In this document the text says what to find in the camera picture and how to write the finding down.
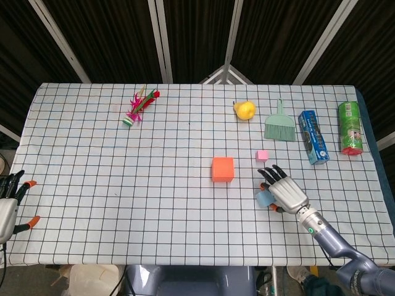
blue box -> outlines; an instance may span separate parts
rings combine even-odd
[[[303,140],[309,156],[310,164],[320,165],[329,160],[325,141],[318,127],[317,117],[313,110],[305,110],[299,116],[299,125],[303,133]]]

metal frame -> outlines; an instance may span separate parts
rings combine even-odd
[[[162,41],[162,49],[164,53],[167,83],[173,83],[172,61],[170,60],[170,49],[168,47],[166,16],[165,16],[165,7],[163,0],[156,0],[156,11],[157,11],[157,17],[159,19],[159,31],[160,31],[160,39]]]
[[[6,128],[3,125],[0,125],[0,132],[2,132],[3,134],[6,134],[7,136],[9,136],[11,139],[20,142],[20,136],[18,136],[17,134],[13,133],[12,131],[10,131],[8,128]]]
[[[218,77],[219,75],[221,75],[221,73],[223,73],[222,67],[220,67],[216,72],[214,72],[214,74],[209,79],[207,79],[205,82],[203,82],[203,84],[210,84],[210,82],[212,80],[214,80],[216,77]]]
[[[227,53],[225,54],[225,63],[223,64],[222,81],[224,81],[224,84],[225,81],[227,82],[228,80],[229,66],[230,66],[230,61],[232,60],[233,57],[233,50],[235,48],[237,31],[240,22],[241,9],[243,8],[243,2],[244,0],[235,0],[235,6],[233,7],[233,15],[232,15],[232,21],[229,31]]]
[[[162,75],[162,82],[168,83],[166,64],[162,49],[162,40],[160,38],[160,30],[158,24],[158,14],[156,12],[155,0],[148,0],[149,14],[151,16],[152,30],[154,32],[156,52],[158,55],[160,74]]]
[[[393,131],[391,134],[388,134],[383,139],[377,141],[377,147],[379,151],[386,149],[391,145],[395,145],[395,131]]]
[[[42,0],[29,0],[29,3],[37,13],[44,26],[47,28],[49,34],[51,34],[52,38],[54,38],[54,41],[63,52],[63,55],[68,60],[75,73],[81,79],[82,83],[91,83],[91,80],[84,71],[59,27],[57,26],[55,20],[52,18],[52,15],[49,13],[44,2]]]
[[[237,75],[231,68],[229,68],[229,74],[233,75],[242,84],[247,84],[239,75]]]
[[[293,84],[303,84],[357,3],[358,0],[342,1],[299,71],[299,74],[297,74]]]

dark blue table edge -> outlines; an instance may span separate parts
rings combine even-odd
[[[387,206],[389,219],[391,220],[391,223],[394,227],[395,226],[394,197],[393,197],[391,188],[388,183],[387,175],[384,171],[383,162],[381,161],[380,153],[378,151],[375,135],[373,133],[372,124],[370,123],[369,114],[368,114],[368,110],[366,108],[364,97],[358,89],[355,89],[355,90],[357,93],[360,117],[362,119],[362,124],[364,125],[364,129],[365,129],[366,141],[369,145],[370,152],[372,153],[373,160],[375,161],[376,171],[377,171],[377,175],[378,175],[378,180],[380,182],[381,191],[383,192],[384,202],[385,202],[385,205]]]

pink cube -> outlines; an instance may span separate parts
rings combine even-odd
[[[266,162],[269,159],[269,152],[268,150],[258,150],[256,155],[258,162]]]

green can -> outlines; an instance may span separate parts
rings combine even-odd
[[[358,155],[362,148],[362,133],[357,102],[344,102],[339,105],[341,152]]]

